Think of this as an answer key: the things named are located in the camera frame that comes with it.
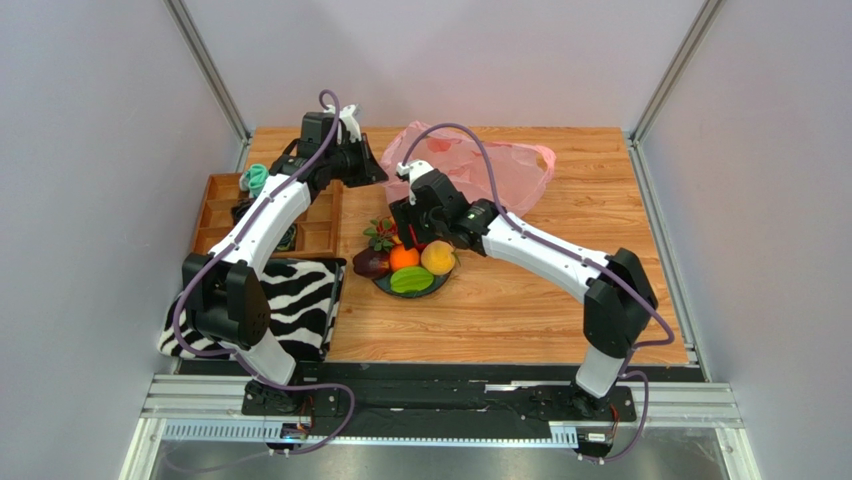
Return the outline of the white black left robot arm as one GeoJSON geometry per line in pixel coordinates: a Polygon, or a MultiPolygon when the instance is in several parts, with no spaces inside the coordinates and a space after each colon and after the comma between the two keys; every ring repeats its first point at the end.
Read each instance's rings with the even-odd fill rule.
{"type": "Polygon", "coordinates": [[[260,275],[280,240],[334,180],[349,188],[387,180],[362,132],[357,104],[304,115],[301,133],[271,165],[263,189],[236,226],[205,255],[183,262],[174,318],[223,345],[254,376],[287,386],[297,362],[275,339],[260,275]]]}

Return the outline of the red berry sprig with leaves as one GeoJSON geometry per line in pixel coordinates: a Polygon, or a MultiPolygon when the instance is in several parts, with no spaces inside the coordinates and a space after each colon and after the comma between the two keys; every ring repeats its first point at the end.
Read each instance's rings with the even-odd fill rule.
{"type": "Polygon", "coordinates": [[[372,219],[362,234],[368,238],[368,246],[374,251],[389,252],[401,244],[395,220],[391,216],[372,219]]]}

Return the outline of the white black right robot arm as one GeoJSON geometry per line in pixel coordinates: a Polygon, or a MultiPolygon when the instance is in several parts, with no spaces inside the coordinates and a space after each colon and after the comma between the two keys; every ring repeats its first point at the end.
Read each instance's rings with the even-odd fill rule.
{"type": "Polygon", "coordinates": [[[444,241],[506,261],[582,304],[589,347],[575,384],[588,397],[607,396],[658,306],[638,256],[624,248],[614,254],[586,249],[501,212],[492,200],[470,201],[426,162],[400,165],[396,175],[408,192],[390,211],[405,246],[444,241]]]}

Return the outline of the yellow peach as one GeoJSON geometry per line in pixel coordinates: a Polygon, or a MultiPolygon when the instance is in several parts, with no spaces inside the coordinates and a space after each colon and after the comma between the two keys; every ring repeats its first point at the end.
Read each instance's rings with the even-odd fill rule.
{"type": "Polygon", "coordinates": [[[455,248],[444,241],[431,242],[420,253],[420,265],[435,276],[449,274],[456,264],[455,248]]]}

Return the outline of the orange fruit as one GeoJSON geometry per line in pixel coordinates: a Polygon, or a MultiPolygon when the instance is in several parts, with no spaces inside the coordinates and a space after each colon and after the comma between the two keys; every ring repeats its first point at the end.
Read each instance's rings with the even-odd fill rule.
{"type": "Polygon", "coordinates": [[[389,265],[392,272],[420,265],[420,252],[416,248],[407,249],[396,245],[389,252],[389,265]]]}

